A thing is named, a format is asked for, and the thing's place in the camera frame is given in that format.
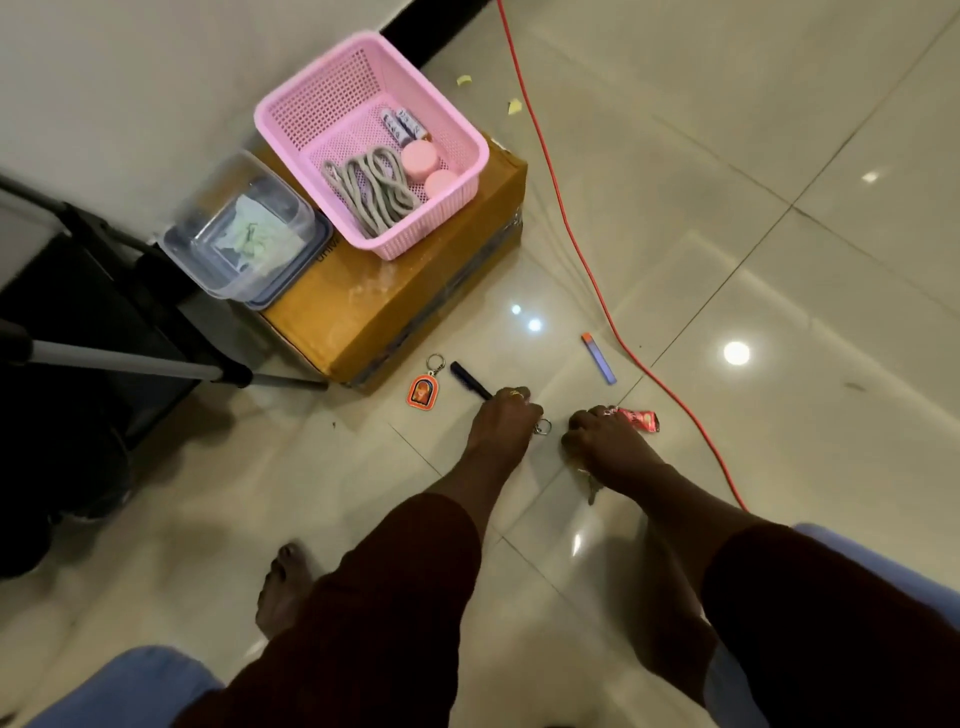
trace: pink round container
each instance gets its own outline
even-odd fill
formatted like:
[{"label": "pink round container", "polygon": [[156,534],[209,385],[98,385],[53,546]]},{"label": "pink round container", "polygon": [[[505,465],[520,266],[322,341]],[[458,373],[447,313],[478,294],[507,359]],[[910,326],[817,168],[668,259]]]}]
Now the pink round container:
[{"label": "pink round container", "polygon": [[437,148],[424,139],[412,141],[400,152],[400,164],[407,173],[410,182],[423,184],[426,178],[440,169],[440,155]]},{"label": "pink round container", "polygon": [[435,197],[440,197],[456,183],[457,176],[450,170],[438,169],[426,178],[426,182],[423,183],[423,189],[426,191],[426,196],[433,200]]}]

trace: toe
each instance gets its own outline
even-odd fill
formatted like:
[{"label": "toe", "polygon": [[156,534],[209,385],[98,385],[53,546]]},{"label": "toe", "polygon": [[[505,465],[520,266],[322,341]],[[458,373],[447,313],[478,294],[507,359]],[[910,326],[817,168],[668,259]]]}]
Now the toe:
[{"label": "toe", "polygon": [[276,558],[285,569],[299,569],[306,566],[306,554],[293,542],[281,546]]}]

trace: key ring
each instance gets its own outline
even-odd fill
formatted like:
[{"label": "key ring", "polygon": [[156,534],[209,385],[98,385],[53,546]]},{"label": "key ring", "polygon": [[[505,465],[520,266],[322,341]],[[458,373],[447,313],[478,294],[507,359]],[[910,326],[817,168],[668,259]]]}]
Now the key ring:
[{"label": "key ring", "polygon": [[[430,362],[433,361],[434,358],[437,357],[437,356],[440,358],[440,365],[437,366],[436,368],[435,368],[435,367],[431,367],[431,366],[430,366]],[[441,354],[441,353],[432,353],[432,354],[430,354],[429,356],[426,357],[426,372],[427,372],[429,375],[431,375],[431,376],[436,376],[436,375],[437,375],[437,372],[438,372],[439,370],[441,370],[444,366],[446,366],[446,359],[444,359],[444,355],[443,355],[443,354]]]}]

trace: black baseboard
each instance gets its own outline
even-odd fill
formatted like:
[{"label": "black baseboard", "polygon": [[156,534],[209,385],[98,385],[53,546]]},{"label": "black baseboard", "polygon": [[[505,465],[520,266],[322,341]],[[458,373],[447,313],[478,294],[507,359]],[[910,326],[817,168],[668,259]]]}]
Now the black baseboard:
[{"label": "black baseboard", "polygon": [[462,31],[490,0],[413,0],[380,33],[422,68]]}]

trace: keychain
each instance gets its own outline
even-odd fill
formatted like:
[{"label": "keychain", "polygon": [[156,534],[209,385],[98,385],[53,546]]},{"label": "keychain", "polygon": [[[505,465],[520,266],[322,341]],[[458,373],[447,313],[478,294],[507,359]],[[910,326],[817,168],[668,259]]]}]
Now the keychain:
[{"label": "keychain", "polygon": [[[440,359],[440,364],[436,367],[431,366],[430,362],[434,359]],[[410,393],[407,395],[407,404],[417,409],[430,410],[437,401],[437,394],[440,391],[440,384],[437,383],[437,372],[439,372],[446,360],[441,354],[432,353],[426,358],[426,374],[420,375],[414,379],[410,385]]]}]

